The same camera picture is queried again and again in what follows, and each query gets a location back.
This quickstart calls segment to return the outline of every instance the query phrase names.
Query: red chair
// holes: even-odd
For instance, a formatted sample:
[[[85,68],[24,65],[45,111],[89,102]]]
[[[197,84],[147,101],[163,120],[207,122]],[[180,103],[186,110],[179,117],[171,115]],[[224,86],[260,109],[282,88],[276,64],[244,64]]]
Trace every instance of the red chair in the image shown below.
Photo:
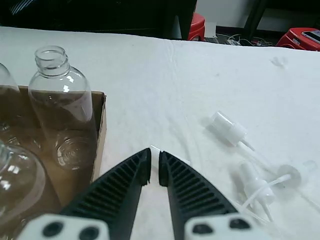
[[[203,42],[205,40],[205,18],[194,12],[188,40],[190,41],[196,37],[198,37],[199,41]]]
[[[276,44],[277,47],[284,47],[289,49],[300,49],[309,51],[320,51],[320,44],[303,36],[305,31],[314,31],[315,28],[310,27],[295,27],[290,28],[289,31]]]

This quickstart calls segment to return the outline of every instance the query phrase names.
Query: clear plastic bottle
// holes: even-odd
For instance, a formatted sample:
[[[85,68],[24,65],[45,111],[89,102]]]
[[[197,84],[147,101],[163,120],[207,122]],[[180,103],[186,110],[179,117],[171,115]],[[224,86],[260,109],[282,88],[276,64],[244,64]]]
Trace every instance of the clear plastic bottle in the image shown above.
[[[0,140],[38,154],[42,150],[39,135],[15,80],[0,63]]]
[[[54,159],[69,170],[92,165],[98,137],[87,79],[59,46],[38,49],[35,62],[28,93]]]
[[[30,219],[60,209],[58,196],[36,155],[0,141],[0,239],[15,239]]]

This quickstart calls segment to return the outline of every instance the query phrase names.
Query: cardboard box edge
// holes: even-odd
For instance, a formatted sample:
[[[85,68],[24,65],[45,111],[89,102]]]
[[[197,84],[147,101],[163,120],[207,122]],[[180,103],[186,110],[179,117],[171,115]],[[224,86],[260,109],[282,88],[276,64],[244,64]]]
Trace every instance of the cardboard box edge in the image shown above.
[[[95,181],[100,175],[100,168],[101,168],[105,140],[107,135],[107,115],[106,115],[106,98],[107,97],[103,92],[99,92],[99,93],[103,94],[102,96],[103,103],[102,103],[102,114],[100,119],[100,128],[98,133],[98,142],[97,142],[97,148],[96,148],[96,156],[95,156],[93,171],[92,171],[91,180],[90,180],[91,183]]]

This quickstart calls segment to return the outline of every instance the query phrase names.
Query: white wall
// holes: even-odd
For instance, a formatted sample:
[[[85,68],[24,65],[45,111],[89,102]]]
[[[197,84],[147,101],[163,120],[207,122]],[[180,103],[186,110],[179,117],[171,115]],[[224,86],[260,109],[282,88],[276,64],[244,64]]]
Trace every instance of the white wall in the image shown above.
[[[245,26],[254,0],[198,0],[196,12],[205,17],[208,26]],[[258,26],[261,30],[286,32],[290,27],[310,26],[317,16],[308,13],[266,9]]]

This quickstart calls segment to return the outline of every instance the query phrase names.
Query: table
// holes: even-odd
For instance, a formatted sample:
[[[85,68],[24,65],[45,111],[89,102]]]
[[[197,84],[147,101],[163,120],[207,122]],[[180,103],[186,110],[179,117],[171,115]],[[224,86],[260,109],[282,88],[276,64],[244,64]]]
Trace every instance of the table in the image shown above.
[[[152,144],[190,160],[238,201],[231,169],[243,159],[206,125],[218,110],[248,129],[270,166],[289,160],[320,165],[318,52],[0,27],[0,62],[19,85],[29,84],[36,72],[34,52],[43,45],[65,48],[92,90],[107,95],[101,174]],[[315,175],[303,188],[318,204],[319,187]],[[318,239],[314,206],[292,191],[274,191],[271,212],[280,233],[272,225],[264,229],[274,239]],[[173,239],[167,192],[155,172],[142,189],[131,239]]]

